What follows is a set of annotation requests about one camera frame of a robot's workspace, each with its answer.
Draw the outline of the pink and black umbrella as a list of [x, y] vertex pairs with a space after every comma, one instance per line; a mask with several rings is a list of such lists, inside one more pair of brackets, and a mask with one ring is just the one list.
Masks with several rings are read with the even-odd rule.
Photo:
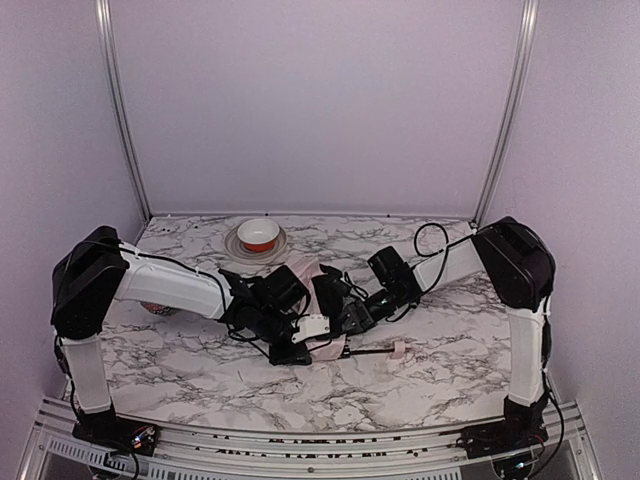
[[287, 263], [311, 294], [310, 305], [303, 315], [322, 314], [330, 319], [328, 334], [303, 341], [311, 358], [314, 361], [331, 361], [359, 355], [377, 354], [386, 354], [392, 360], [403, 358], [407, 347], [402, 340], [396, 340], [386, 348], [351, 348], [348, 345], [348, 339], [363, 333], [342, 333], [339, 316], [347, 303], [361, 300], [375, 320], [375, 326], [381, 321], [395, 322], [417, 307], [417, 294], [413, 288], [393, 277], [384, 265], [379, 265], [374, 269], [374, 272], [381, 281], [381, 290], [370, 294], [356, 285], [349, 276], [355, 285], [356, 294], [342, 298], [322, 289], [319, 282], [319, 277], [322, 275], [320, 264], [322, 263], [311, 258], [299, 258]]

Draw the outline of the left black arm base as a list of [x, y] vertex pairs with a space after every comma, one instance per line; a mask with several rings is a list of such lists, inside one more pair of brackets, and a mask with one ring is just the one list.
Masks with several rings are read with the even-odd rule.
[[122, 420], [111, 430], [103, 430], [101, 433], [91, 431], [79, 423], [76, 423], [72, 430], [76, 439], [142, 456], [154, 454], [158, 434], [159, 427], [155, 424], [141, 424], [129, 420]]

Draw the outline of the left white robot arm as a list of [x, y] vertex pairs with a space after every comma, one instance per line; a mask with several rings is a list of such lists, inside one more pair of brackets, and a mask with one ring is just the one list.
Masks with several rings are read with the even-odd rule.
[[287, 266], [266, 278], [209, 274], [180, 261], [142, 252], [101, 226], [79, 242], [52, 274], [51, 323], [56, 351], [72, 387], [70, 396], [85, 428], [97, 431], [118, 416], [104, 370], [99, 334], [115, 302], [137, 302], [153, 315], [187, 312], [226, 326], [229, 337], [256, 346], [273, 366], [312, 362], [295, 338], [305, 322], [297, 304], [311, 304], [309, 290]]

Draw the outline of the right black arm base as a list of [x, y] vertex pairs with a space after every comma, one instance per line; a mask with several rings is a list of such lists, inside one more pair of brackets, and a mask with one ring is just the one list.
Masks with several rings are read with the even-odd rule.
[[469, 459], [475, 459], [542, 445], [548, 438], [545, 428], [512, 432], [505, 422], [491, 422], [463, 428], [455, 445], [464, 449]]

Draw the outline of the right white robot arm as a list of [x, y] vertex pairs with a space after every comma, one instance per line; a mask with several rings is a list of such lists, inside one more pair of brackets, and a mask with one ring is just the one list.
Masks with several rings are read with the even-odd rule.
[[478, 272], [485, 273], [504, 305], [511, 341], [511, 379], [504, 400], [502, 430], [523, 435], [538, 428], [550, 393], [546, 369], [551, 353], [549, 321], [555, 260], [540, 237], [512, 217], [466, 237], [447, 239], [437, 252], [414, 265], [386, 247], [368, 260], [381, 288], [346, 297], [338, 322], [343, 332], [367, 331], [397, 320], [427, 294]]

